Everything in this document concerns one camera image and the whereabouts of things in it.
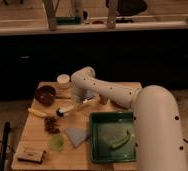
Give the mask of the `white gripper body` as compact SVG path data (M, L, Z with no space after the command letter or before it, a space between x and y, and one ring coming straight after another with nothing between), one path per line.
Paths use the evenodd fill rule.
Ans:
M80 103L84 100L89 100L95 96L95 93L91 90L86 90L82 88L78 88L76 86L72 87L71 97L74 102Z

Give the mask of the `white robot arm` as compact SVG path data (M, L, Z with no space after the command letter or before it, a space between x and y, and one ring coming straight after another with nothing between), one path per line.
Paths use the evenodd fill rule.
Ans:
M133 111L138 171L188 171L178 104L169 90L99 80L89 66L74 72L71 81L77 102L92 91Z

